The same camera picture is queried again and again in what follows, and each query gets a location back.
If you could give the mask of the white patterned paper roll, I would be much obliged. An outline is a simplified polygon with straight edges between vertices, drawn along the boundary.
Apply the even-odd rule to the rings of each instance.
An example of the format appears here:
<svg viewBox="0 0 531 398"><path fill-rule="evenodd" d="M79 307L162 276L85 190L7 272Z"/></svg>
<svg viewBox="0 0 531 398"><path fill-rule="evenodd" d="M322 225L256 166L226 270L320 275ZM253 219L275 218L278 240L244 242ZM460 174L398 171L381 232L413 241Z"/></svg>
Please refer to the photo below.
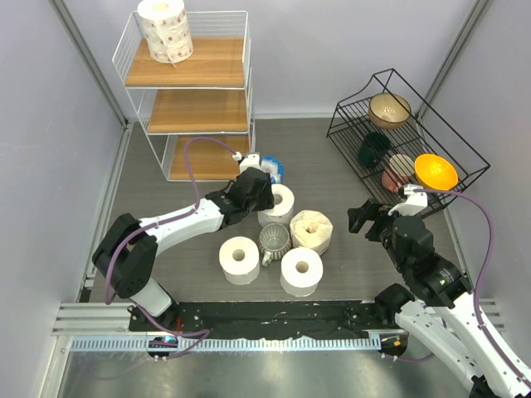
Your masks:
<svg viewBox="0 0 531 398"><path fill-rule="evenodd" d="M174 65L193 54L184 1L141 1L137 13L152 59Z"/></svg>

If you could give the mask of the plain white paper roll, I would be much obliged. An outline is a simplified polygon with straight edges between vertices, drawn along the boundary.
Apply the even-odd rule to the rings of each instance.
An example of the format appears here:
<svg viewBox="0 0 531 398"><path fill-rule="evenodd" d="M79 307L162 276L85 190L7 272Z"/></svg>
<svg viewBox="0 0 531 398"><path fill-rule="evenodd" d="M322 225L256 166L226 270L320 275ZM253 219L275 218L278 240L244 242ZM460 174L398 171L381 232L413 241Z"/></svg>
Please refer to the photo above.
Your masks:
<svg viewBox="0 0 531 398"><path fill-rule="evenodd" d="M231 284L248 285L260 273L260 252L257 244L245 236L226 240L219 250L218 259L227 281Z"/></svg>

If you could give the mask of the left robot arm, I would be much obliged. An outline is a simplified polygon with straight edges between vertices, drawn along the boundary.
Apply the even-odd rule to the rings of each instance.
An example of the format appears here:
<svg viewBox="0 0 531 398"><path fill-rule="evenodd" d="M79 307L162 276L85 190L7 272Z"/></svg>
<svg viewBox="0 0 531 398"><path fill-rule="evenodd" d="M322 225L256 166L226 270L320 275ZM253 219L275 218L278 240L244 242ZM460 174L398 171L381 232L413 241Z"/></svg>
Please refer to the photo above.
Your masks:
<svg viewBox="0 0 531 398"><path fill-rule="evenodd" d="M270 175L250 167L223 189L162 216L119 216L92 255L105 277L105 303L114 297L135 304L133 315L160 331L175 332L179 306L152 277L157 256L200 235L240 223L251 212L275 205Z"/></svg>

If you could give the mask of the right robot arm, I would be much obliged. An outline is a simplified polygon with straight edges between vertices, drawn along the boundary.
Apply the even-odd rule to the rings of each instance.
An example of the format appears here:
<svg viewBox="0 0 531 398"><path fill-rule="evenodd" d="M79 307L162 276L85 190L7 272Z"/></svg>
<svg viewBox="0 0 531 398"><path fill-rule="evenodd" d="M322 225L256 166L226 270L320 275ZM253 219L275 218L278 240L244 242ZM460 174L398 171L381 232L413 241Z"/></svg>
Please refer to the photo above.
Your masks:
<svg viewBox="0 0 531 398"><path fill-rule="evenodd" d="M438 255L433 235L412 205L374 199L350 208L348 229L382 245L404 285L375 298L375 318L409 332L461 381L471 397L528 397L530 368L504 341L477 303L469 279Z"/></svg>

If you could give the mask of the blue paper roll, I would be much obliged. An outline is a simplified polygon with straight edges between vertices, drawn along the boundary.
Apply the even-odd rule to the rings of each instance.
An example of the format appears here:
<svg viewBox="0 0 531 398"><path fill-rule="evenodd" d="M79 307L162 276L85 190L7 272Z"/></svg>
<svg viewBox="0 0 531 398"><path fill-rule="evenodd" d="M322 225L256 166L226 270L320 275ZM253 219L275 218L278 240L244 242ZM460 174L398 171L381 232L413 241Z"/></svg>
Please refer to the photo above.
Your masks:
<svg viewBox="0 0 531 398"><path fill-rule="evenodd" d="M261 170L270 175L272 184L282 184L285 176L285 168L282 162L272 156L261 157Z"/></svg>

